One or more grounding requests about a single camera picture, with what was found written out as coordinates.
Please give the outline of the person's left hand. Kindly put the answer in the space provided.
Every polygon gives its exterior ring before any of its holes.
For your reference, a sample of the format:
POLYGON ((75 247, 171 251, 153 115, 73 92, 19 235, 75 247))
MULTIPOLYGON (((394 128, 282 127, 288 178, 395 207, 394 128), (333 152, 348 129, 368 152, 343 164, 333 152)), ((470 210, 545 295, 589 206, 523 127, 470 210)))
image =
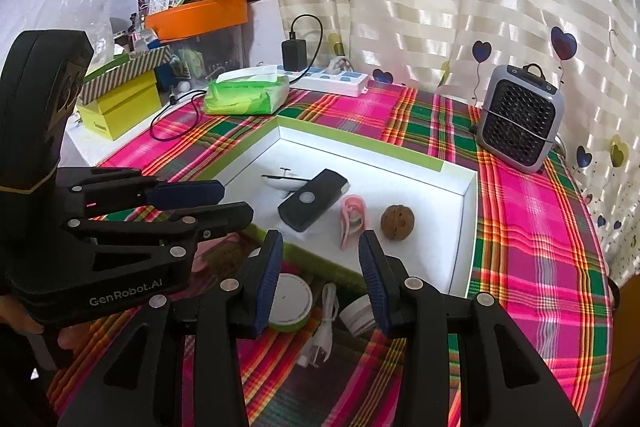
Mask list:
MULTIPOLYGON (((20 333, 39 335, 43 332, 43 327, 12 296, 0 297, 0 319, 20 333)), ((62 329, 58 334, 58 345, 62 349, 76 349, 89 334, 90 327, 90 323, 84 323, 62 329)))

